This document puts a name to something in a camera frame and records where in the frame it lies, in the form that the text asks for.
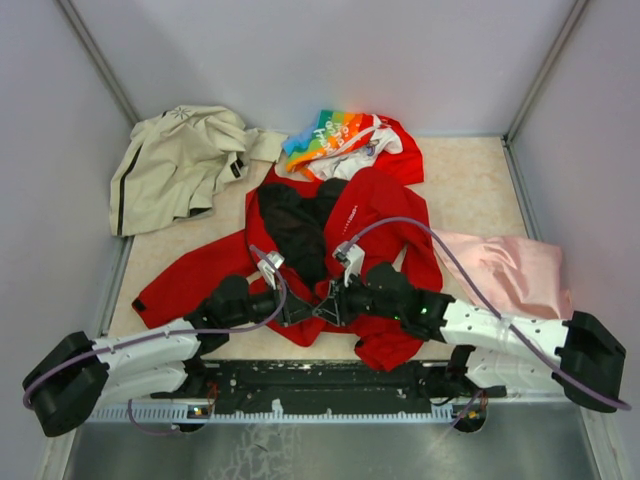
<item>metal floor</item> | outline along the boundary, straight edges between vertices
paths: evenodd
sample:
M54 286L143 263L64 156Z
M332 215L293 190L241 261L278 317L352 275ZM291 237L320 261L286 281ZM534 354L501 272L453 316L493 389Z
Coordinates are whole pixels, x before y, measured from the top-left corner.
M453 431L442 439L446 428L210 425L167 438L126 424L88 424L76 436L65 479L600 478L579 410L570 403L494 404L479 433Z

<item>beige jacket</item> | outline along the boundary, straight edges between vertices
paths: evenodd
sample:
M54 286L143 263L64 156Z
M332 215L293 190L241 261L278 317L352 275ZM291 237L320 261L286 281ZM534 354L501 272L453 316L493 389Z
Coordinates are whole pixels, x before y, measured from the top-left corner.
M150 232L211 213L213 196L244 178L250 160L277 161L286 138L245 130L224 107L179 106L138 123L111 180L112 234Z

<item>black zipper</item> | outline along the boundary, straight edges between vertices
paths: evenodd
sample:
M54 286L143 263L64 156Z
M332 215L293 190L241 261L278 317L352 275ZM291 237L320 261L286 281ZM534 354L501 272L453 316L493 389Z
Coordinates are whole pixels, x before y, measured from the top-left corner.
M133 170L133 167L136 166L136 162L138 161L138 155L140 155L140 150L142 150L142 145L138 148L138 151L133 156L133 160L131 160L131 164L127 171L122 174L120 178L120 204L118 205L118 236L122 236L122 224L124 223L124 181L127 179L127 176Z

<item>white logo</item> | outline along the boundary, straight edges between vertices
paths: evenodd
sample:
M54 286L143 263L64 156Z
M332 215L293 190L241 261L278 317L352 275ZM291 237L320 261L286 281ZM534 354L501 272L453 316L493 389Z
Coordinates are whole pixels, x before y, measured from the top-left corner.
M349 214L349 218L347 218L347 223L344 224L344 228L342 229L342 234L344 235L345 233L347 233L347 228L349 228L349 225L351 225L351 221L353 220L353 217L356 216L356 212L358 211L358 206L356 205L355 207L353 207L353 209L351 210L351 213Z

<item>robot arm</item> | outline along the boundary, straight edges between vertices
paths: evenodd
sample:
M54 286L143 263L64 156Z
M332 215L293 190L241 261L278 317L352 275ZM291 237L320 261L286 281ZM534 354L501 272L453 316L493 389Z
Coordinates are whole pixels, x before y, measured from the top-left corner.
M345 276L331 283L323 302L310 305L288 292L274 321L289 326L315 316L347 326L363 313L393 318L409 335L458 345L447 377L455 392L472 395L493 386L564 390L569 399L586 408L615 411L557 378L488 310L415 288L390 264L375 266L363 279L357 269L350 268L357 266L357 259L342 260ZM280 302L276 288L249 295L243 277L227 277L194 312L163 327L93 341L82 332L69 335L25 378L23 388L30 392L30 406L47 436L76 428L94 409L110 403L158 392L188 395L202 388L199 357L229 339L228 333L203 334L202 330L258 323ZM567 321L511 317L508 322L517 325L563 372L602 395L617 397L625 350L595 317L576 312ZM86 358L73 363L78 356ZM73 365L45 381L40 379L69 362Z

